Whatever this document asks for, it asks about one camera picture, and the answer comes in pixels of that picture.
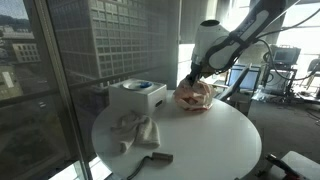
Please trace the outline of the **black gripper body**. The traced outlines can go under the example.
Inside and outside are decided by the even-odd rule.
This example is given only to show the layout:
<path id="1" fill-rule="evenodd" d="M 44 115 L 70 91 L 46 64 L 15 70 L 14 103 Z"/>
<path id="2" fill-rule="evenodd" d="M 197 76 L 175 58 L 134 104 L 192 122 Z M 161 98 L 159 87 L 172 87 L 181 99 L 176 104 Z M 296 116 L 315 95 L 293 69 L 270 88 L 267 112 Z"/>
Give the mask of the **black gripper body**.
<path id="1" fill-rule="evenodd" d="M 185 77 L 190 86 L 193 86 L 196 81 L 201 77 L 200 69 L 192 69 L 191 72 Z"/>

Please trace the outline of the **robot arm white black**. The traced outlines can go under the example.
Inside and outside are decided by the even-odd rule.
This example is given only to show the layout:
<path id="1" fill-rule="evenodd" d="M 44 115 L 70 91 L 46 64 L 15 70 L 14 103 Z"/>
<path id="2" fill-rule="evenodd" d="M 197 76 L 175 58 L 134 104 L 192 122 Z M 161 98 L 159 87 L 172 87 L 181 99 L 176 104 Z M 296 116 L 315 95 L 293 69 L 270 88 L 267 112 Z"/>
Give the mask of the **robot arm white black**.
<path id="1" fill-rule="evenodd" d="M 232 31 L 218 20 L 203 21 L 196 31 L 191 56 L 190 85 L 202 77 L 229 70 L 258 35 L 300 0 L 259 0 Z"/>

